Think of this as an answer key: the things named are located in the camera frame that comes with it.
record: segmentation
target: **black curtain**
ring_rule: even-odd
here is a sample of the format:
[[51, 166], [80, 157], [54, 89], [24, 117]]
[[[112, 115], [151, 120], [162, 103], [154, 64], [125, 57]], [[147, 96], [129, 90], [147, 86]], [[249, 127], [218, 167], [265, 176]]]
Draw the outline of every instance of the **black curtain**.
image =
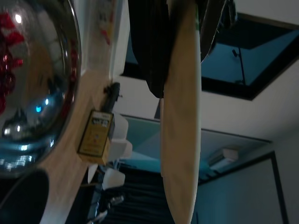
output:
[[126, 175], [124, 186], [102, 192], [108, 201], [124, 195], [123, 203], [110, 210], [103, 224], [174, 224], [160, 174], [121, 166]]

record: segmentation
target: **red decoration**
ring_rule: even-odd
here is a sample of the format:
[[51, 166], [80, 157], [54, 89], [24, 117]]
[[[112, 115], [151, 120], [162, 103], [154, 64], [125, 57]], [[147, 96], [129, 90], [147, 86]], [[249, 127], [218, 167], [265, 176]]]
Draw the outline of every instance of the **red decoration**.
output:
[[5, 96], [12, 93], [15, 88], [15, 76], [11, 70], [23, 65], [23, 60], [13, 58], [8, 47], [25, 41], [24, 36], [17, 31], [12, 31], [9, 35], [4, 36], [1, 28], [15, 28], [8, 13], [0, 14], [0, 114], [6, 108]]

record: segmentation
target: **air conditioner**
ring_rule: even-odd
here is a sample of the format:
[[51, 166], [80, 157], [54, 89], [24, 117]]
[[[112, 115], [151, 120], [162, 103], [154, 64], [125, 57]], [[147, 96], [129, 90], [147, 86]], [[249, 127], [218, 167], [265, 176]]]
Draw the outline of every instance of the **air conditioner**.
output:
[[223, 168], [232, 162], [237, 161], [239, 158], [238, 151], [234, 149], [222, 148], [215, 152], [208, 159], [210, 169], [218, 170]]

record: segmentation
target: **yellow box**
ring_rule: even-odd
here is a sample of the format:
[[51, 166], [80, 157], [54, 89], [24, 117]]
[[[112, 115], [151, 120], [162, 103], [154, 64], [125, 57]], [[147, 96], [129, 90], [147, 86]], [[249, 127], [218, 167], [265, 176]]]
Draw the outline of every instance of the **yellow box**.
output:
[[112, 113], [91, 111], [77, 151], [80, 158], [83, 161], [106, 165], [114, 127]]

